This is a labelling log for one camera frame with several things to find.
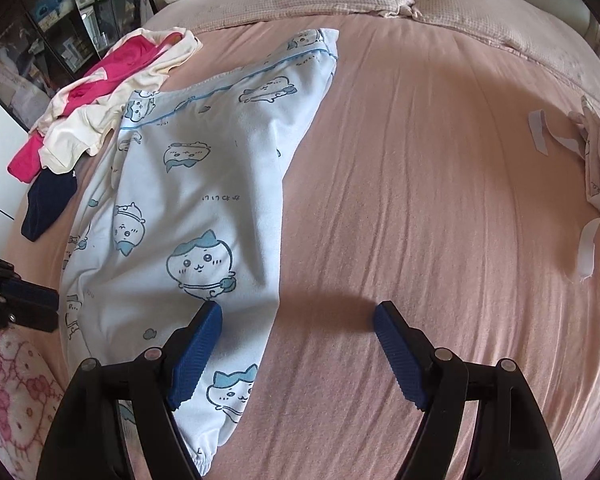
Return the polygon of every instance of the fitted sheet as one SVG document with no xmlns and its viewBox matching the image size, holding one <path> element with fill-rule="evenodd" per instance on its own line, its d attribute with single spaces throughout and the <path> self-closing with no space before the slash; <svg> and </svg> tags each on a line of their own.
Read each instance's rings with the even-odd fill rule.
<svg viewBox="0 0 600 480">
<path fill-rule="evenodd" d="M 566 113 L 580 93 L 460 32 L 364 15 L 200 34 L 204 47 L 164 88 L 314 27 L 340 30 L 338 72 L 283 181 L 280 309 L 251 400 L 205 478 L 395 476 L 421 414 L 372 331 L 382 300 L 464 360 L 516 360 L 563 478 L 585 478 L 600 458 L 600 230 L 593 277 L 572 276 L 597 211 L 582 162 L 553 142 L 537 152 L 527 125 L 543 108 L 554 133 L 576 138 Z M 80 168 L 78 195 L 97 162 Z M 11 237 L 7 258 L 25 279 L 57 286 L 77 201 L 35 244 Z M 57 335 L 32 336 L 66 384 Z M 474 404 L 449 479 L 461 476 Z"/>
</svg>

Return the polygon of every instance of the clothing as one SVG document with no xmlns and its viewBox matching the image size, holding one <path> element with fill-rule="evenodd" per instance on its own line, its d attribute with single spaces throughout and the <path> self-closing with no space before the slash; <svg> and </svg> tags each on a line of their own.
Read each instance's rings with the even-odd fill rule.
<svg viewBox="0 0 600 480">
<path fill-rule="evenodd" d="M 222 307 L 218 344 L 174 412 L 202 474 L 244 412 L 278 309 L 282 177 L 331 84 L 337 37 L 305 31 L 256 65 L 136 92 L 78 207 L 60 285 L 70 372 L 89 356 L 132 360 L 204 301 Z"/>
<path fill-rule="evenodd" d="M 38 154 L 42 143 L 43 138 L 40 132 L 33 130 L 27 142 L 24 143 L 24 146 L 11 159 L 11 162 L 7 166 L 7 171 L 19 181 L 30 184 L 42 169 L 40 155 Z"/>
<path fill-rule="evenodd" d="M 67 173 L 83 152 L 97 153 L 104 136 L 120 124 L 131 92 L 157 90 L 171 68 L 201 47 L 191 32 L 178 27 L 138 28 L 121 38 L 85 77 L 62 88 L 33 125 L 30 134 L 44 137 L 38 150 L 42 167 Z M 30 161 L 18 152 L 10 165 L 28 167 Z"/>
<path fill-rule="evenodd" d="M 587 201 L 600 211 L 600 117 L 595 113 L 586 97 L 582 97 L 582 113 L 570 112 L 569 118 L 578 127 L 582 141 L 565 139 L 554 135 L 546 123 L 544 112 L 537 110 L 529 114 L 529 127 L 533 135 L 536 149 L 548 155 L 542 131 L 546 130 L 555 140 L 568 150 L 576 153 L 585 163 L 585 188 Z M 581 280 L 590 278 L 594 269 L 595 244 L 594 238 L 600 217 L 589 221 L 580 234 L 578 245 L 577 273 Z"/>
<path fill-rule="evenodd" d="M 77 189 L 75 172 L 42 170 L 27 193 L 29 207 L 20 229 L 22 236 L 32 242 L 40 238 L 58 220 Z"/>
</svg>

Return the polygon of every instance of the bed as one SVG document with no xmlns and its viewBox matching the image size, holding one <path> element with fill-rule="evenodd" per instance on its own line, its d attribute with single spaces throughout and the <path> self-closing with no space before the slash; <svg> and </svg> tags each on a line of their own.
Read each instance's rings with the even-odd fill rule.
<svg viewBox="0 0 600 480">
<path fill-rule="evenodd" d="M 517 9 L 505 26 L 485 22 L 490 0 L 340 0 L 336 11 L 334 0 L 267 1 L 183 0 L 147 24 L 191 28 L 204 44 L 165 90 L 258 60 L 297 31 L 340 31 L 333 85 L 283 181 L 280 309 L 250 405 L 205 477 L 392 478 L 420 420 L 371 327 L 375 305 L 392 300 L 466 361 L 514 359 L 563 478 L 587 478 L 600 460 L 600 231 L 593 277 L 573 271 L 597 212 L 582 162 L 554 144 L 549 157 L 537 152 L 527 123 L 542 108 L 576 138 L 567 113 L 582 95 L 600 110 L 586 6 L 492 0 Z M 11 236 L 7 259 L 26 280 L 58 286 L 98 160 L 78 168 L 78 193 L 39 241 Z M 57 333 L 18 330 L 66 387 Z M 474 417 L 475 406 L 450 479 L 461 477 Z"/>
</svg>

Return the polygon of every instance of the pile of clothes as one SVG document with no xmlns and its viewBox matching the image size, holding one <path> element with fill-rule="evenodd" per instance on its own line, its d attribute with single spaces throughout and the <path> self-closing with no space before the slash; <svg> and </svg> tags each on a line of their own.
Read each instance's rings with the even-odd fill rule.
<svg viewBox="0 0 600 480">
<path fill-rule="evenodd" d="M 121 38 L 83 78 L 65 86 L 29 131 L 7 170 L 30 184 L 22 235 L 37 240 L 60 216 L 77 190 L 74 167 L 95 155 L 125 114 L 132 92 L 154 92 L 202 47 L 193 33 L 138 28 Z"/>
</svg>

